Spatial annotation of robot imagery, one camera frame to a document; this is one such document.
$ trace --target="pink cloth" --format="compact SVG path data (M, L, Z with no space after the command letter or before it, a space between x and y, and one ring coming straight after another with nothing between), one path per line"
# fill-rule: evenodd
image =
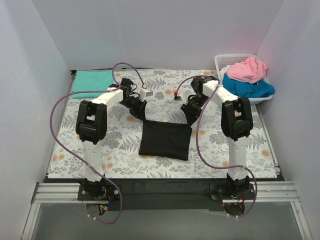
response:
M256 61L254 56L250 56L245 61L230 66L226 74L230 79L254 84L266 76L267 69L264 61Z

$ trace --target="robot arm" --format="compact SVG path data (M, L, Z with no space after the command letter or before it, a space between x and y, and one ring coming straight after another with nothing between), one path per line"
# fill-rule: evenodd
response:
M187 122L192 125L200 116L201 107L216 89L218 81L213 76L195 77L191 86L196 95L182 105ZM246 166L246 146L253 119L250 101L246 97L239 98L220 86L212 100L221 107L221 128L229 145L229 164ZM250 179L245 169L229 168L227 180L234 195L242 194L249 188Z
M123 78L120 89L117 89L118 86L113 84L108 88L110 92L104 93L92 101L83 100L79 105L75 131L82 141L85 159L102 175L104 171L102 169L101 140L105 138L107 133L107 111L120 103L129 108L130 114L134 117L140 120L146 119L147 102L131 95L133 84L130 79ZM150 91L143 89L141 93L148 96ZM101 180L101 177L88 166L85 167L84 178L91 182Z

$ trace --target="white laundry basket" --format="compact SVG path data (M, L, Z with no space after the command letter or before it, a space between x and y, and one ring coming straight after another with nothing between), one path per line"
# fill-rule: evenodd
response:
M245 54L245 53L239 53L239 54L221 54L214 57L214 63L216 72L218 75L218 78L222 81L224 79L224 76L220 73L220 70L226 67L227 65L233 65L235 63L241 63L245 61L248 57L255 57L256 60L260 60L259 57L257 57L254 54ZM263 80L270 84L269 79L267 76L263 78ZM272 99L273 95L268 97L255 97L255 98L249 98L251 105L257 105L261 103L264 100Z

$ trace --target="white wall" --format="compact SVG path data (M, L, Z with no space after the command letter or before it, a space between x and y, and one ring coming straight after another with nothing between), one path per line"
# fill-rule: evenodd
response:
M256 53L283 0L32 0L70 69L213 69Z
M313 239L320 239L320 2L285 0L257 54L273 99L262 105L284 176L294 181Z
M70 83L31 0L0 0L0 82L0 239L17 240L53 149L51 108Z

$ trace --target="teal towel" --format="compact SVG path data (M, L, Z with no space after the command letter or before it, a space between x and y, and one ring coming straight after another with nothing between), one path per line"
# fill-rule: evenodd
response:
M225 73L222 84L225 89L238 97L267 98L275 93L275 89L263 79L257 83L243 82L230 79Z
M72 92L79 91L106 91L114 82L112 71L77 71ZM102 93L78 93L73 99L97 98Z

